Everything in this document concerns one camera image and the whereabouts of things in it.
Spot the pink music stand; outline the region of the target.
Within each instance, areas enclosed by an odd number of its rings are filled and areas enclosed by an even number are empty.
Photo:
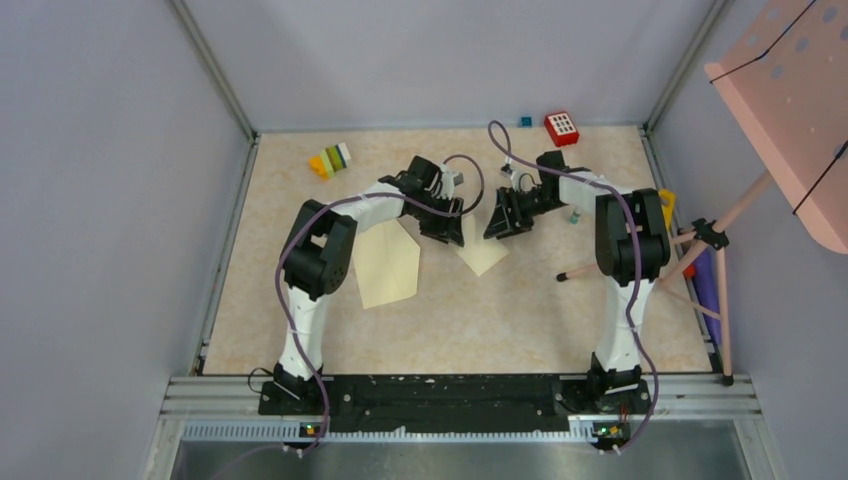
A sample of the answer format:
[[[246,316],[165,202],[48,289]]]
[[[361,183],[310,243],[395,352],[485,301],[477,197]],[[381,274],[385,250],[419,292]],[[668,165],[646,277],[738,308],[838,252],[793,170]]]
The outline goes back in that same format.
[[[713,257],[712,317],[722,381],[732,385],[726,232],[767,190],[781,192],[780,213],[744,250],[748,257],[773,244],[780,250],[740,282],[745,315],[764,320],[768,334],[782,333],[786,322],[812,334],[847,319],[847,5],[771,1],[705,71],[763,170],[720,218],[698,219],[673,238],[685,254],[669,277]]]

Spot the red grid toy block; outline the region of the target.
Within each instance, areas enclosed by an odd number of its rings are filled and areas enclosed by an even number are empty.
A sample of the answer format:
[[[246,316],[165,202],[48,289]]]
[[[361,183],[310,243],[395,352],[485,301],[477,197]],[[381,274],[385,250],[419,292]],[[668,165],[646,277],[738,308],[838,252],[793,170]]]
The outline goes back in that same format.
[[[554,146],[561,148],[577,144],[580,133],[567,111],[548,114],[543,125]]]

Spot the striped toy block stack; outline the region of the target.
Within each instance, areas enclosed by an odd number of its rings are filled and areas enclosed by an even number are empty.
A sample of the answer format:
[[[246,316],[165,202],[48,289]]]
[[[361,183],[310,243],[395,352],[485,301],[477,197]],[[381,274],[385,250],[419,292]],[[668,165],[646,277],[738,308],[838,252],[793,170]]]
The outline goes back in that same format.
[[[351,163],[352,156],[345,142],[326,147],[308,160],[310,169],[324,180],[336,177]]]

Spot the yellow triangle toy block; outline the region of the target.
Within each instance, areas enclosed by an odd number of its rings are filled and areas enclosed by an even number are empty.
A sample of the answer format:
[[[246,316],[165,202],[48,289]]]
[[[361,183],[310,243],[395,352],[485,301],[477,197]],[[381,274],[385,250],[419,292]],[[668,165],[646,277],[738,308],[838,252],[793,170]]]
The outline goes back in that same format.
[[[668,189],[660,189],[658,195],[661,203],[661,210],[665,228],[670,231],[674,216],[674,208],[676,205],[676,194]]]

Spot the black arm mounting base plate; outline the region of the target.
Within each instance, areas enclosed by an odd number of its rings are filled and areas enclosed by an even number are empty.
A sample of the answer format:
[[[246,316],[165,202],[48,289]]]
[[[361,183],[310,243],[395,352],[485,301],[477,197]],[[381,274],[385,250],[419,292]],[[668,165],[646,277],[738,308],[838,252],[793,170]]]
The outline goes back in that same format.
[[[647,412],[651,397],[603,406],[578,396],[587,379],[559,374],[336,375],[321,385],[316,403],[296,401],[263,384],[258,412],[329,416],[332,433],[377,433],[404,428],[423,434],[566,432],[576,416],[622,420]]]

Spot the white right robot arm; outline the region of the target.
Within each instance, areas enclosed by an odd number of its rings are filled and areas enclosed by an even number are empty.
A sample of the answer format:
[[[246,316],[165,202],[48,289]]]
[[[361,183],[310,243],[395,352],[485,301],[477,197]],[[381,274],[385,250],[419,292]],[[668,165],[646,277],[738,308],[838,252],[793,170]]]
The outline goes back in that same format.
[[[510,164],[512,184],[497,189],[486,239],[532,230],[537,216],[571,205],[595,219],[595,263],[606,279],[605,327],[592,354],[579,398],[600,412],[612,412],[640,393],[644,312],[661,270],[671,256],[662,205],[653,188],[617,187],[584,167],[565,164],[559,151],[536,160],[539,184],[524,190]]]

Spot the cream yellow envelope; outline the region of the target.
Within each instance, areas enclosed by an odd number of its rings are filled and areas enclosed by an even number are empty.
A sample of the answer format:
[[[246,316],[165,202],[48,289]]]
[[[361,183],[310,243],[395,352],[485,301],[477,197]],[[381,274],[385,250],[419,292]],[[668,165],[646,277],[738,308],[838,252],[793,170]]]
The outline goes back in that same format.
[[[357,235],[353,266],[364,309],[411,298],[418,291],[420,246],[397,221]]]

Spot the aluminium frame rail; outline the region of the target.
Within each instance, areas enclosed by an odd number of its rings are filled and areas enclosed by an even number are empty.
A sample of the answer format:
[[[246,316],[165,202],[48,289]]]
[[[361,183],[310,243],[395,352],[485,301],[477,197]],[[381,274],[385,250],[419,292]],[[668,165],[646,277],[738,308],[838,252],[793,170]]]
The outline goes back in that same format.
[[[180,441],[242,440],[303,454],[327,443],[573,442],[596,455],[642,444],[662,421],[732,422],[756,479],[782,479],[752,382],[718,374],[645,376],[592,400],[577,374],[336,375],[295,398],[269,377],[175,377],[145,475],[162,479]]]

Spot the purple rolled mat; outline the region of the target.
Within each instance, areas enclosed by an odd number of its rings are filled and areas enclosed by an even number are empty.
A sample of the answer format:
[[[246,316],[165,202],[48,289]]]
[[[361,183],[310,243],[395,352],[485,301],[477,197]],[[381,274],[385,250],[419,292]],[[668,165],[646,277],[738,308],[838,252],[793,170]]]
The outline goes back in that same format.
[[[718,313],[719,300],[717,293],[717,284],[714,275],[712,252],[702,252],[693,261],[691,267],[694,269],[694,274],[691,276],[691,278],[700,305],[706,308],[707,310]],[[721,320],[706,313],[704,313],[703,316],[710,337],[717,345],[720,345],[722,343]]]

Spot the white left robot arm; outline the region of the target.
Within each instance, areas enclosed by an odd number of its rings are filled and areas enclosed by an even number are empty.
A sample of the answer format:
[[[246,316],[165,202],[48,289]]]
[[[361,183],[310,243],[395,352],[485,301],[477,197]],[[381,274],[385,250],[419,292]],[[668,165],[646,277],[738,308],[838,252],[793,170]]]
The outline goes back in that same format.
[[[272,384],[292,410],[308,413],[319,404],[328,302],[346,279],[356,237],[410,216],[422,235],[462,246],[466,211],[455,193],[462,182],[462,173],[447,164],[416,156],[406,169],[381,177],[357,196],[328,204],[308,200],[301,206],[275,272],[288,328]]]

